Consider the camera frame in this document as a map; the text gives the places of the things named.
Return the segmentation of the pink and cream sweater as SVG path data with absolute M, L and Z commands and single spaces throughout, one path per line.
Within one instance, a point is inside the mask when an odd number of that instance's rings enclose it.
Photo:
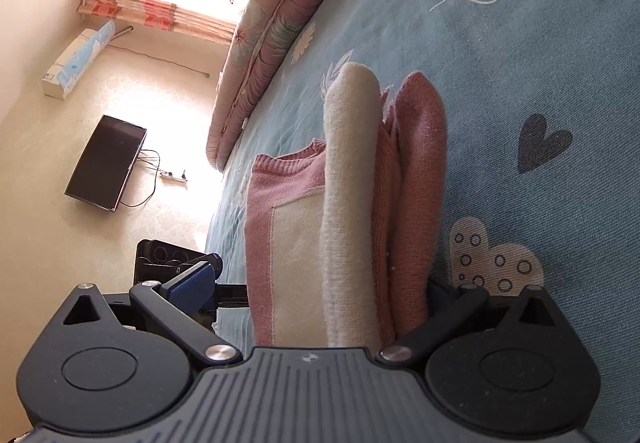
M 423 73 L 382 90 L 349 62 L 324 101 L 324 135 L 259 155 L 245 208 L 256 345 L 378 351 L 427 318 L 444 201 L 444 104 Z

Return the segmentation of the orange patterned left curtain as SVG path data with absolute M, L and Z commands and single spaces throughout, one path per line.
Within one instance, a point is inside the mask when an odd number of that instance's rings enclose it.
M 230 44 L 236 27 L 231 5 L 216 0 L 79 0 L 77 11 L 219 44 Z

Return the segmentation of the white air conditioner unit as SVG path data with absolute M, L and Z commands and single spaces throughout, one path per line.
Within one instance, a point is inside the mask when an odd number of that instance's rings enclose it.
M 98 30 L 82 30 L 41 78 L 43 94 L 56 99 L 66 99 L 114 35 L 115 23 L 112 20 L 107 21 Z

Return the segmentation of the blue floral bed sheet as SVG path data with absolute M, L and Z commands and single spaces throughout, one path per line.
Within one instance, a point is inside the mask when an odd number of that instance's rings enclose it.
M 245 279 L 258 155 L 322 133 L 346 62 L 383 88 L 413 71 L 444 101 L 444 216 L 434 269 L 483 284 L 541 270 L 596 361 L 596 442 L 639 437 L 639 0 L 323 0 L 246 118 L 207 246 Z

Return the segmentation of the wall-mounted black television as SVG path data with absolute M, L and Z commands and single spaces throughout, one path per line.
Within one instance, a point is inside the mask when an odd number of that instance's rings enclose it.
M 114 212 L 145 137 L 142 126 L 104 114 L 75 166 L 65 195 Z

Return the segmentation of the white power strip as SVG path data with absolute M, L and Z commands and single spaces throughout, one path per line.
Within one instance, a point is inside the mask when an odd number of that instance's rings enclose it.
M 174 173 L 172 171 L 160 170 L 160 179 L 163 182 L 169 182 L 171 184 L 188 184 L 188 178 L 186 177 L 186 172 L 184 171 Z

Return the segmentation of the folded pink floral quilt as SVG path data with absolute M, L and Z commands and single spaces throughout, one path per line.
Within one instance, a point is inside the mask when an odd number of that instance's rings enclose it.
M 288 50 L 323 0 L 247 0 L 218 80 L 206 155 L 224 171 L 250 117 Z

